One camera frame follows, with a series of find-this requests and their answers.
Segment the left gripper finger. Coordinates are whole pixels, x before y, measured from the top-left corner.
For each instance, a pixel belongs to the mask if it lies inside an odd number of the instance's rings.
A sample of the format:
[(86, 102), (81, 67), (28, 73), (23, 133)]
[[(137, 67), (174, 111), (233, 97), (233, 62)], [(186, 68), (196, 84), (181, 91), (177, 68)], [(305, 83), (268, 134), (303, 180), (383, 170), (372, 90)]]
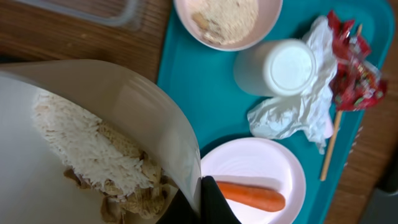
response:
[(190, 207), (178, 190), (157, 224), (240, 224), (211, 176), (201, 180), (201, 214)]

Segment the orange carrot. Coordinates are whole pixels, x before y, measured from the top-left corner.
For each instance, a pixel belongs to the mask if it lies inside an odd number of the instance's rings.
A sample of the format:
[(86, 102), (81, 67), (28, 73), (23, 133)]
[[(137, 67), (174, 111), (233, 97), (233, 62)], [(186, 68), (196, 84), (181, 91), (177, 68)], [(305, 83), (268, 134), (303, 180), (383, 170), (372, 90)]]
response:
[(278, 212), (285, 208), (285, 197), (275, 190), (216, 181), (224, 198), (266, 212)]

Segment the white bowl with food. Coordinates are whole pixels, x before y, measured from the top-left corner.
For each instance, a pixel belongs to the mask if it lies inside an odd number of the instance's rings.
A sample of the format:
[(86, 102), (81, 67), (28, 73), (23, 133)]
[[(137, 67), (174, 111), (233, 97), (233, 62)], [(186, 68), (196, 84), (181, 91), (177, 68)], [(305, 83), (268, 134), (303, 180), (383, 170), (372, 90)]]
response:
[(157, 85), (99, 60), (1, 65), (2, 223), (191, 223), (200, 152)]

